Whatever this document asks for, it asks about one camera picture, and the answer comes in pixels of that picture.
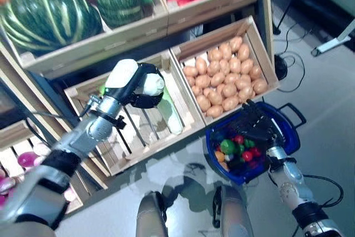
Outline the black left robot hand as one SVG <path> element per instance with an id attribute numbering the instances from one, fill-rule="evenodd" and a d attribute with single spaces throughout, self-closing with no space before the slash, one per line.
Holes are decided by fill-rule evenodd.
<path id="1" fill-rule="evenodd" d="M 105 82 L 104 97 L 111 97 L 119 105 L 150 109 L 163 98 L 165 81 L 158 68 L 133 59 L 119 61 Z"/>

